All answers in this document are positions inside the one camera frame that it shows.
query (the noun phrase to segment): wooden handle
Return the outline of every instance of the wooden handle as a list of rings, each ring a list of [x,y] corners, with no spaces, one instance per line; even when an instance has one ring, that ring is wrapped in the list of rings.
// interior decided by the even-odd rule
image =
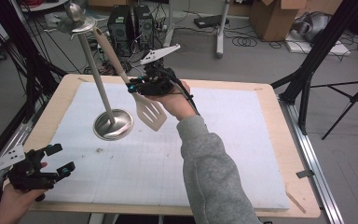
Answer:
[[[109,59],[109,62],[116,68],[117,73],[121,76],[121,78],[123,78],[124,82],[129,83],[130,80],[124,72],[123,66],[121,66],[121,63],[118,60],[118,57],[115,54],[115,51],[113,50],[106,36],[98,27],[94,27],[92,32],[94,33],[95,39],[97,40],[98,44],[103,49],[104,54]]]

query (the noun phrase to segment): forearm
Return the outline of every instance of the forearm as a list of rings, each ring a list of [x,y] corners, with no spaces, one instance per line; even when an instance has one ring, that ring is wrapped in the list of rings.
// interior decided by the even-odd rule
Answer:
[[[209,133],[199,116],[181,121],[178,131],[187,196],[197,223],[260,223],[219,136]]]

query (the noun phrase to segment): hand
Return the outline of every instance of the hand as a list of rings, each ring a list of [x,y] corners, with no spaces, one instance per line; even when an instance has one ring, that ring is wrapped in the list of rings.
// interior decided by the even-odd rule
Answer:
[[[19,189],[14,189],[13,185],[7,184],[0,203],[0,224],[19,223],[33,201],[46,191],[48,190],[32,189],[28,192],[23,192]]]
[[[182,85],[190,93],[190,87],[185,81]],[[146,96],[147,99],[160,102],[164,108],[179,121],[196,115],[193,107],[188,103],[185,96],[175,87],[172,91],[163,96]]]

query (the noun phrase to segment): person's left hand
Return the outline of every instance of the person's left hand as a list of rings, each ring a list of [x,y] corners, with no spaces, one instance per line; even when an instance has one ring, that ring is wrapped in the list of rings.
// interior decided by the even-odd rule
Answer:
[[[13,185],[7,184],[0,203],[0,224],[19,223],[27,213],[33,201],[48,191],[47,189],[32,189],[23,192],[14,189]]]

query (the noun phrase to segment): box flap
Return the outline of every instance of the box flap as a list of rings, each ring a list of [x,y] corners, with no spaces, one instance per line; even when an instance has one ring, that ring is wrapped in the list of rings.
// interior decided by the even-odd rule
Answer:
[[[281,9],[301,9],[306,6],[307,0],[281,0]]]
[[[275,0],[261,0],[266,6],[269,6]]]

